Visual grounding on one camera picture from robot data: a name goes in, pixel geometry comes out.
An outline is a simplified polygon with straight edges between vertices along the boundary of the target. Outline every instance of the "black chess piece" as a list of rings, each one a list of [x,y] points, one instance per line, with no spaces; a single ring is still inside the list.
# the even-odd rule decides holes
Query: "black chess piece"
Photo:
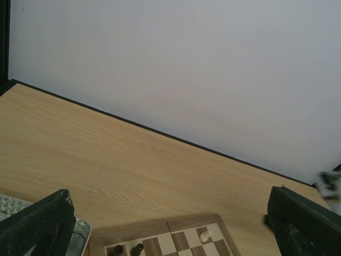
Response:
[[[116,245],[115,248],[113,249],[113,252],[110,253],[109,256],[119,256],[123,253],[123,246],[122,245]]]
[[[143,251],[144,246],[143,244],[138,244],[130,251],[130,256],[140,256],[141,252]]]

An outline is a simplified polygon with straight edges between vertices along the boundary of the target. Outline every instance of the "white chess piece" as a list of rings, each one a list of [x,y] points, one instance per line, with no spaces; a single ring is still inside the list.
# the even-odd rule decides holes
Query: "white chess piece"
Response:
[[[207,242],[207,240],[208,240],[211,236],[212,236],[212,232],[211,232],[211,230],[208,229],[206,232],[201,233],[201,235],[200,235],[200,240],[201,240],[202,242]]]

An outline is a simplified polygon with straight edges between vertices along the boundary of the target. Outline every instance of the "white wall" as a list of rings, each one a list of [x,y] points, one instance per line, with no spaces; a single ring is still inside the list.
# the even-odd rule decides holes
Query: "white wall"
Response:
[[[337,0],[16,0],[9,75],[314,182],[341,162],[340,10]]]

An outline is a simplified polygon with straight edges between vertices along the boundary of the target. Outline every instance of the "wooden chessboard frame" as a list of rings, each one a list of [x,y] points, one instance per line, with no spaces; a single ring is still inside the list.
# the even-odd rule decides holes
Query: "wooden chessboard frame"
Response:
[[[142,239],[145,237],[157,236],[164,233],[176,233],[180,230],[201,227],[209,224],[217,223],[222,235],[228,244],[233,256],[241,256],[236,244],[234,243],[224,221],[219,214],[207,215],[202,217],[193,217],[182,220],[168,221],[159,224],[138,227],[133,229],[110,232],[106,234],[90,237],[89,250],[90,256],[106,256],[105,247],[112,244],[124,243]],[[178,256],[177,252],[169,254],[169,256]]]

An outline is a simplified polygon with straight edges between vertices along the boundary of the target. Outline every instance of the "chess piece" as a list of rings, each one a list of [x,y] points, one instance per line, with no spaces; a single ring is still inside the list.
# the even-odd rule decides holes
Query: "chess piece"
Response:
[[[208,229],[206,232],[201,233],[201,235],[200,235],[200,240],[201,240],[202,242],[207,242],[207,240],[208,240],[211,236],[212,236],[212,232],[211,232],[211,230]]]
[[[123,253],[123,246],[122,245],[116,245],[115,248],[113,249],[113,252],[110,253],[108,256],[119,256]]]
[[[144,246],[143,244],[138,244],[130,251],[130,256],[140,256],[141,252],[143,251]]]

